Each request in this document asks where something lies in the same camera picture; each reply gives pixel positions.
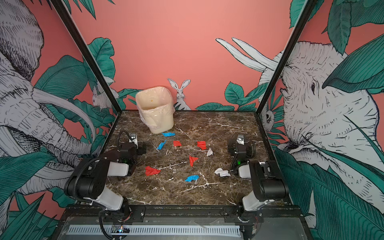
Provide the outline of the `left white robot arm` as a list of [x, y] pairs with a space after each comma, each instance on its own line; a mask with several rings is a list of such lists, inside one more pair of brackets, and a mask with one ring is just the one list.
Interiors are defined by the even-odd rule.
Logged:
[[138, 157], [146, 152], [145, 143], [125, 143], [97, 158], [82, 160], [65, 184], [65, 195], [79, 202], [95, 204], [104, 210], [119, 211], [124, 198], [107, 187], [107, 179], [131, 176]]

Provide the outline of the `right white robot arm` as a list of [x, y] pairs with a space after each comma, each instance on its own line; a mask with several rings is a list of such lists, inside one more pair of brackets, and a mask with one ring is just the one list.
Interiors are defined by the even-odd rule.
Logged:
[[270, 203], [288, 197], [289, 188], [277, 162], [252, 160], [256, 156], [255, 142], [239, 135], [228, 141], [228, 152], [233, 158], [231, 173], [252, 182], [252, 191], [242, 198], [245, 211], [258, 211]]

